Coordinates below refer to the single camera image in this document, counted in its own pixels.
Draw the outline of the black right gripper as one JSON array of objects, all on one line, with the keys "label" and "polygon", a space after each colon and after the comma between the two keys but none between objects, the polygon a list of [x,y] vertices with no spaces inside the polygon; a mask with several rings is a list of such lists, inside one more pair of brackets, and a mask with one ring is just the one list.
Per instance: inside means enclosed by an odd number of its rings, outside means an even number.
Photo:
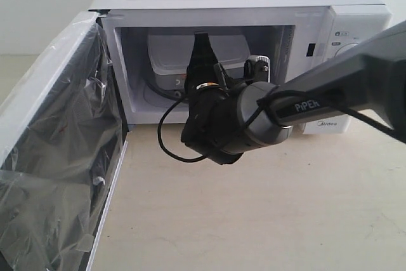
[{"label": "black right gripper", "polygon": [[196,85],[188,89],[189,115],[181,133],[181,142],[219,165],[235,163],[242,154],[220,147],[240,127],[236,99],[224,90],[232,89],[233,79],[218,63],[207,32],[194,35],[187,84]]}]

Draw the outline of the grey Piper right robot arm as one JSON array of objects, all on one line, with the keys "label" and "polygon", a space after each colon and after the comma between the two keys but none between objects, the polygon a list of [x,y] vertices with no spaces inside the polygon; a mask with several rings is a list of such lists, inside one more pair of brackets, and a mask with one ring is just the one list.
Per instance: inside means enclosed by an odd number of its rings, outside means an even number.
[{"label": "grey Piper right robot arm", "polygon": [[276,85],[227,84],[208,35],[187,67],[189,115],[181,141],[218,164],[281,143],[293,126],[346,114],[405,141],[405,24],[399,23]]}]

